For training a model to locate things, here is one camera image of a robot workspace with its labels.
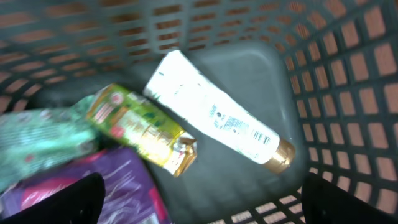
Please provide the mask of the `green gold snack pouch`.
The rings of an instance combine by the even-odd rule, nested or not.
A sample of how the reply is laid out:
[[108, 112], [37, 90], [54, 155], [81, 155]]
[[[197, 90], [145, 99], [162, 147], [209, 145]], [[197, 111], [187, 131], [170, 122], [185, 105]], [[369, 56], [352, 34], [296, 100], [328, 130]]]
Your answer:
[[149, 100], [117, 84], [94, 95], [86, 119], [116, 142], [178, 177], [197, 158], [197, 140]]

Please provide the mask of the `white tube gold cap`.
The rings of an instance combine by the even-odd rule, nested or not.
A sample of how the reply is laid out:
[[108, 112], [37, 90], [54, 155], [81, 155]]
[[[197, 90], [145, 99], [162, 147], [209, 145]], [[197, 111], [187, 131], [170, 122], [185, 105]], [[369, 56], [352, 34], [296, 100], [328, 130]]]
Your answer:
[[275, 174], [295, 157], [291, 143], [219, 89], [180, 50], [165, 54], [143, 94]]

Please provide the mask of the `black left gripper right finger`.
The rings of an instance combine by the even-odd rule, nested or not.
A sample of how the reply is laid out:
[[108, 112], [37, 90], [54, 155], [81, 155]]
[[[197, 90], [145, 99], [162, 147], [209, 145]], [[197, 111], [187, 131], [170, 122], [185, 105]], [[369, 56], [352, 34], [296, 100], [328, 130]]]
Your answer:
[[396, 218], [314, 173], [304, 180], [301, 202], [307, 224], [397, 224]]

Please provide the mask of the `purple sanitary pad pack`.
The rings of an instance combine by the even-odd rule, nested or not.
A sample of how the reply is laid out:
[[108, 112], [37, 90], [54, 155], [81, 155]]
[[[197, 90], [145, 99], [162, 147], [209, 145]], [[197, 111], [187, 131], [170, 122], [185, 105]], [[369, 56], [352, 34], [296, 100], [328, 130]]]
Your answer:
[[2, 195], [2, 215], [8, 218], [95, 172], [102, 175], [106, 191], [99, 224], [172, 223], [145, 165], [123, 147], [97, 152], [22, 181]]

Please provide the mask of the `teal wet wipes pack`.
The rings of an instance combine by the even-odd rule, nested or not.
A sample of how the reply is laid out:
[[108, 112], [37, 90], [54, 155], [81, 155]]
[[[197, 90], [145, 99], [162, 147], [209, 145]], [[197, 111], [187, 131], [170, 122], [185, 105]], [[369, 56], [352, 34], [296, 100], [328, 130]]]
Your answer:
[[94, 96], [71, 107], [1, 115], [1, 191], [99, 148], [98, 132], [85, 119]]

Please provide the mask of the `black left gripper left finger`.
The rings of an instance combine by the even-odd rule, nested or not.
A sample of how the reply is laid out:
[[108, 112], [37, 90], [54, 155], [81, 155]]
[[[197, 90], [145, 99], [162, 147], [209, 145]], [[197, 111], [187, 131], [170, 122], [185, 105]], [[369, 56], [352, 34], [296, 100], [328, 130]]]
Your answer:
[[105, 184], [90, 174], [45, 200], [1, 220], [1, 224], [97, 223], [103, 208]]

